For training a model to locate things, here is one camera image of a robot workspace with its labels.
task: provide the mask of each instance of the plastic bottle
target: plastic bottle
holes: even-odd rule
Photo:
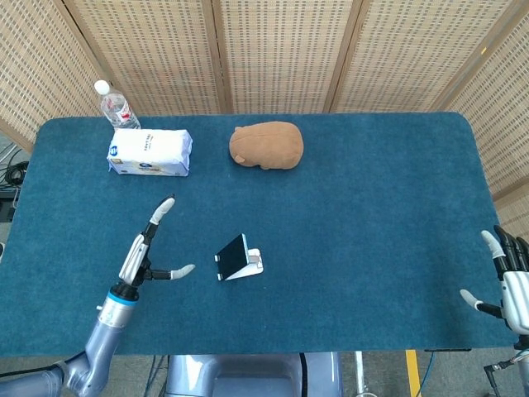
[[[141,128],[138,117],[134,114],[122,93],[105,80],[98,80],[93,87],[101,95],[101,110],[114,128]]]

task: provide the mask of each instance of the white package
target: white package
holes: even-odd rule
[[[187,176],[192,145],[187,130],[117,128],[107,160],[118,174]]]

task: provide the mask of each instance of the gray floor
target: gray floor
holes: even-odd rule
[[[7,138],[0,134],[0,151],[10,143]],[[27,153],[21,152],[15,160],[18,162],[28,158]],[[10,223],[0,223],[0,242],[7,241],[10,227]],[[490,389],[483,367],[506,360],[510,356],[512,356],[512,348],[476,349],[471,352],[438,352],[422,395],[425,397],[484,397]],[[0,359],[0,373],[46,366],[64,358],[3,358]],[[424,376],[429,359],[430,353],[418,352],[420,376]],[[145,389],[151,361],[152,356],[116,356],[112,361],[108,386],[102,396],[141,397]],[[364,361],[365,379],[369,391],[378,397],[407,397],[410,395],[404,352],[366,352]],[[342,354],[342,370],[345,397],[353,397],[356,388],[355,363],[352,353]],[[164,366],[157,376],[150,396],[158,396],[166,373],[167,368]],[[523,396],[517,368],[511,367],[496,374],[502,397]]]

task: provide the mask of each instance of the brown plush toy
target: brown plush toy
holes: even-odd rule
[[[231,158],[245,167],[260,165],[263,170],[288,170],[303,155],[303,139],[290,122],[262,122],[236,127],[230,139]]]

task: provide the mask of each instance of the blue table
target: blue table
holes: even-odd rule
[[[235,164],[237,126],[303,133],[293,170]],[[135,235],[167,194],[153,268],[121,354],[318,352],[505,346],[515,336],[460,288],[498,302],[479,231],[498,221],[474,137],[455,113],[143,117],[187,128],[188,178],[117,175],[101,117],[47,122],[1,264],[0,355],[67,355],[88,337]],[[218,282],[213,256],[237,234],[264,273]]]

